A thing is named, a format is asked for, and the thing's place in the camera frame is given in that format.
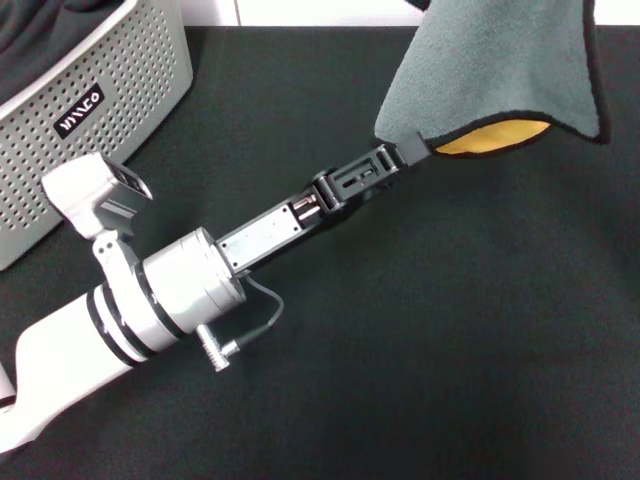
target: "black table surface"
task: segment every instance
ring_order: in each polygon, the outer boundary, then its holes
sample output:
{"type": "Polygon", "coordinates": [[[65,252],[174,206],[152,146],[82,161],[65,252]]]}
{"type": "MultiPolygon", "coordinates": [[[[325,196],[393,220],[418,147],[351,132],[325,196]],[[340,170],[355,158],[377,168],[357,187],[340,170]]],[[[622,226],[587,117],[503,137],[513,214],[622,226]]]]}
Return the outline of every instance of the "black table surface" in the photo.
{"type": "MultiPolygon", "coordinates": [[[[190,28],[192,90],[129,164],[148,256],[221,236],[370,147],[413,30],[190,28]]],[[[214,374],[190,337],[58,417],[2,479],[640,475],[640,29],[599,29],[610,146],[554,130],[439,158],[257,272],[277,330],[214,374]]],[[[0,360],[101,281],[68,226],[0,275],[0,360]]],[[[258,324],[248,304],[222,334],[258,324]]]]}

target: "white wall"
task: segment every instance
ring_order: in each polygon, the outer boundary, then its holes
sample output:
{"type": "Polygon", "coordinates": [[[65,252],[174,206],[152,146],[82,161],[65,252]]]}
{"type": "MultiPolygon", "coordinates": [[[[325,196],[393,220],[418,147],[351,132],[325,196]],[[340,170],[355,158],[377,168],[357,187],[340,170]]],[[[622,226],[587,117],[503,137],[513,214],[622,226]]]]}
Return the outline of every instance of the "white wall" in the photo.
{"type": "MultiPolygon", "coordinates": [[[[180,1],[187,25],[238,25],[238,17],[243,26],[418,25],[422,18],[403,0],[180,1]]],[[[596,0],[596,23],[640,25],[640,0],[596,0]]]]}

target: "black cloth inside basket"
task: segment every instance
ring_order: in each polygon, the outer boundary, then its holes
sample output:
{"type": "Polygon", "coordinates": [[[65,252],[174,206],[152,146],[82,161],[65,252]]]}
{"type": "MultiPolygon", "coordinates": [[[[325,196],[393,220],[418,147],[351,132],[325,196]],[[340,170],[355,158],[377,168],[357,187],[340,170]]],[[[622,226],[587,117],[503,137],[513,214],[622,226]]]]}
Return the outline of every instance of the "black cloth inside basket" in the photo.
{"type": "Polygon", "coordinates": [[[0,0],[0,104],[28,87],[123,0],[0,0]]]}

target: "perforated basket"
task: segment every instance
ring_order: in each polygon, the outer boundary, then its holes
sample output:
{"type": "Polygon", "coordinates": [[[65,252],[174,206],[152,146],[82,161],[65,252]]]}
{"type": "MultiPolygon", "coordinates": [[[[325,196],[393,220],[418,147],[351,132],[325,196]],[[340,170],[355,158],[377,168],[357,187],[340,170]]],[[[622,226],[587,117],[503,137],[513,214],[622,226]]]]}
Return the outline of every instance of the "perforated basket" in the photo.
{"type": "Polygon", "coordinates": [[[95,150],[124,162],[192,78],[176,0],[125,0],[47,74],[0,106],[0,270],[60,221],[42,175],[95,150]]]}

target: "robotic arm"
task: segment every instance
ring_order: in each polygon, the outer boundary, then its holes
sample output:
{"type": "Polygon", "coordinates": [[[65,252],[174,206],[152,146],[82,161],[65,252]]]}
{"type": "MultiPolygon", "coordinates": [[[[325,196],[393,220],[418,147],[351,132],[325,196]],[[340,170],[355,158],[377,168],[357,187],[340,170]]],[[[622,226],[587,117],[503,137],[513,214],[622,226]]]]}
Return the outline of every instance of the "robotic arm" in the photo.
{"type": "Polygon", "coordinates": [[[106,281],[28,328],[16,348],[18,393],[0,366],[0,454],[34,440],[60,412],[196,331],[216,371],[272,322],[220,345],[207,324],[245,301],[240,278],[360,206],[430,156],[418,134],[385,144],[219,240],[203,228],[145,260],[127,239],[152,201],[129,169],[93,153],[47,174],[51,203],[93,242],[106,281]]]}

